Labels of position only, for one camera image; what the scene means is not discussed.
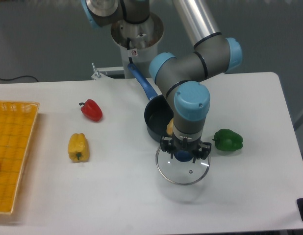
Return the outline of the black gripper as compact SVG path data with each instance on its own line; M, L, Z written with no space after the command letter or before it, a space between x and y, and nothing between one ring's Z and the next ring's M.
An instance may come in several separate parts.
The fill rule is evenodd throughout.
M170 158L173 158L174 152L178 150L192 151L192 163L195 163L199 159L205 160L211 152L212 144L200 140L200 138L178 137L176 135L172 135L172 137L162 136L160 147L163 152L170 154Z

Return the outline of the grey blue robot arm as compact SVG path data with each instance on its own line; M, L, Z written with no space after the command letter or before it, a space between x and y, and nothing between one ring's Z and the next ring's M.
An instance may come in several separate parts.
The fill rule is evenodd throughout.
M91 24L111 25L114 41L125 48L145 50L163 36L162 21L150 11L147 0L84 0ZM210 94L202 81L238 67L242 49L226 38L203 0L176 0L194 51L183 58L165 52L150 60L149 74L173 111L173 133L158 139L161 149L181 162L205 159L211 144L201 141L210 106Z

